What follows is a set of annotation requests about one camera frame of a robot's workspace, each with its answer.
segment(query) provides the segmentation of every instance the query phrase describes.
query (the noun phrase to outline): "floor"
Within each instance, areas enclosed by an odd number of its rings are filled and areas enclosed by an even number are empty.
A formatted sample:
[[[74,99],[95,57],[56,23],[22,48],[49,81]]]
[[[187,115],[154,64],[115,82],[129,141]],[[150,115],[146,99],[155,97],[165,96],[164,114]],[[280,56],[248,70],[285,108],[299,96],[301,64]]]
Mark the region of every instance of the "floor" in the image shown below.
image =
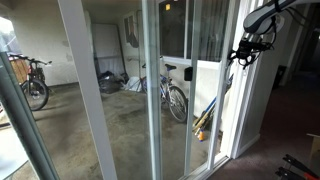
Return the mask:
[[[320,135],[319,102],[320,77],[314,74],[297,76],[287,86],[273,90],[260,140],[210,179],[277,179],[275,171],[284,165],[285,154],[308,165],[312,138],[306,134]]]
[[[102,179],[78,84],[51,88],[49,103],[34,117],[61,179]],[[101,95],[118,179],[151,179],[147,100],[143,93]],[[162,107],[164,179],[184,172],[186,124]],[[207,159],[208,140],[192,136],[191,171]],[[13,179],[36,179],[30,163]]]

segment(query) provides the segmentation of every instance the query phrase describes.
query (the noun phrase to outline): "bicycle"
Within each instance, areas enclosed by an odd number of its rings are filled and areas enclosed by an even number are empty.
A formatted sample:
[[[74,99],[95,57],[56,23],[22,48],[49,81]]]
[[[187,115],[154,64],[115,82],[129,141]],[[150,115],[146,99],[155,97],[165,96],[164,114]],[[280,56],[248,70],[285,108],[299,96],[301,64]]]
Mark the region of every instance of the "bicycle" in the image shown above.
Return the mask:
[[[49,88],[45,84],[43,69],[39,64],[48,65],[51,64],[52,61],[45,63],[21,55],[9,55],[9,57],[29,61],[27,80],[21,83],[20,87],[28,101],[30,109],[32,111],[42,109],[48,102]]]
[[[176,66],[165,64],[167,68],[167,77],[160,74],[160,95],[162,103],[167,103],[173,117],[176,121],[183,123],[187,120],[188,101],[183,91],[172,84],[170,71],[177,69]],[[147,77],[140,78],[142,90],[147,93]]]

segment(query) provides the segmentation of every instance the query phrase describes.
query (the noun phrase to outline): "bicycle handlebar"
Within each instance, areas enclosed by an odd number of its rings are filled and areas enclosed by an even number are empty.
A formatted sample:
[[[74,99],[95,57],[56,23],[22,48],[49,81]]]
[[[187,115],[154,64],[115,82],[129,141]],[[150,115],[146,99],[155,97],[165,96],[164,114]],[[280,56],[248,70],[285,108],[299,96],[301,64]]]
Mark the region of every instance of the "bicycle handlebar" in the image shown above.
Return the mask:
[[[47,64],[51,64],[51,63],[52,63],[52,61],[49,61],[49,62],[45,63],[45,62],[42,62],[42,61],[39,61],[39,60],[35,60],[34,58],[29,59],[28,56],[21,56],[21,55],[13,55],[13,54],[10,54],[9,57],[24,59],[24,60],[27,60],[27,61],[30,61],[30,62],[41,63],[41,64],[44,64],[44,65],[47,65]]]

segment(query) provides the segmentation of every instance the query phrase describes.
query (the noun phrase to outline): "bicycle wheel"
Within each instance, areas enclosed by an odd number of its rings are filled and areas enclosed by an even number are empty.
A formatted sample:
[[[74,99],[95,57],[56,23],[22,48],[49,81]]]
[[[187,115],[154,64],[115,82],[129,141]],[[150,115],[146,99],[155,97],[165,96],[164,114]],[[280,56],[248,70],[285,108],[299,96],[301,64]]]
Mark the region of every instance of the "bicycle wheel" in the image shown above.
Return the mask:
[[[187,98],[177,86],[170,87],[169,109],[176,121],[183,123],[187,120]]]
[[[22,91],[29,103],[32,111],[42,109],[48,102],[49,91],[48,87],[38,79],[29,80],[23,87]]]
[[[143,77],[140,81],[141,84],[141,88],[143,90],[143,92],[147,93],[148,89],[147,89],[147,77]]]

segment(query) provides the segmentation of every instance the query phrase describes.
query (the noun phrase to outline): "concrete floor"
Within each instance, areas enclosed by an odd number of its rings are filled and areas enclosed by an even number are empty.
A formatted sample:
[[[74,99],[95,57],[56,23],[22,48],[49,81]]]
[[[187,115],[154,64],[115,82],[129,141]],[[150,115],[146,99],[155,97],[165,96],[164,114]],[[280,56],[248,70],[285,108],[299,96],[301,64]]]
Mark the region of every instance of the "concrete floor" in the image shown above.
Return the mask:
[[[34,117],[58,175],[68,180],[102,179],[78,84],[52,91],[49,103],[34,112]],[[118,179],[151,179],[146,95],[118,91],[101,97]],[[186,124],[177,123],[164,105],[163,179],[179,179],[183,175],[185,136]],[[209,142],[192,137],[191,171],[206,161]],[[27,163],[13,179],[36,179],[32,171]]]

